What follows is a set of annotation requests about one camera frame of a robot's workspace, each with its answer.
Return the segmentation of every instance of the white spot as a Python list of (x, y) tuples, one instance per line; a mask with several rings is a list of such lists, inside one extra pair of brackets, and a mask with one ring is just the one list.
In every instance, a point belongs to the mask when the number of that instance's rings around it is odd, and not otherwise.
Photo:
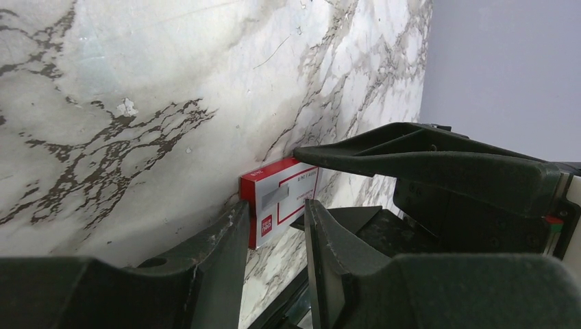
[(124, 98), (123, 103), (117, 106), (120, 115), (124, 117), (134, 117), (137, 115), (137, 110), (133, 107), (135, 103), (131, 99)]

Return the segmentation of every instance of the red square logo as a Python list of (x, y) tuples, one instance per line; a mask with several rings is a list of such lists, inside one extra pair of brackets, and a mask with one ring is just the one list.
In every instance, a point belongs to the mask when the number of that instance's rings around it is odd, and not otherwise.
[(267, 235), (270, 231), (272, 231), (272, 215), (262, 220), (262, 236)]

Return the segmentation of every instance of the hole in black part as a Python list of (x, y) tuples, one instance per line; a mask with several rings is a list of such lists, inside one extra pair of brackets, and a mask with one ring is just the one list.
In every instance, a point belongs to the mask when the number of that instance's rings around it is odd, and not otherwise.
[(146, 268), (150, 268), (150, 267), (162, 266), (165, 263), (167, 263), (167, 259), (165, 259), (163, 257), (153, 257), (153, 258), (150, 258), (150, 259), (146, 260), (145, 262), (141, 263), (139, 266), (137, 266), (137, 268), (138, 269), (146, 269)]

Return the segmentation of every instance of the red line on box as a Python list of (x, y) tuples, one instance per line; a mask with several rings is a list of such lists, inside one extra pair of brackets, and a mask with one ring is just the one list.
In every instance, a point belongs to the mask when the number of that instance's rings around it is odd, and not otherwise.
[[(280, 183), (278, 183), (278, 187), (281, 187), (283, 183), (292, 180), (293, 178), (297, 177), (298, 175), (302, 175), (308, 171), (311, 171), (313, 169), (316, 169), (317, 167), (310, 167), (309, 169), (305, 169), (299, 173), (296, 173), (295, 175), (290, 176), (289, 178), (285, 178), (284, 180), (281, 180)], [(313, 197), (315, 196), (315, 192), (317, 191), (317, 179), (319, 178), (319, 172), (317, 171), (317, 177), (314, 179), (314, 190), (313, 190)], [(294, 214), (296, 214), (297, 212), (301, 211), (302, 208), (305, 208), (305, 205), (303, 204), (302, 206), (300, 206), (297, 210), (293, 211), (289, 216), (286, 216), (285, 218), (283, 218), (282, 220), (280, 220), (280, 203), (276, 204), (276, 223), (278, 225), (284, 223), (284, 221), (286, 221), (287, 219), (289, 219), (291, 216), (293, 216)]]

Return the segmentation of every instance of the marble surface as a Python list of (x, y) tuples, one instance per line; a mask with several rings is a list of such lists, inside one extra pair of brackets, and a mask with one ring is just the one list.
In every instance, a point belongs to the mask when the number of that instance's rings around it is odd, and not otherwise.
[[(135, 265), (200, 231), (238, 176), (419, 115), (429, 0), (5, 0), (0, 254)], [(324, 171), (326, 206), (393, 181)], [(240, 328), (306, 264), (249, 252)]]

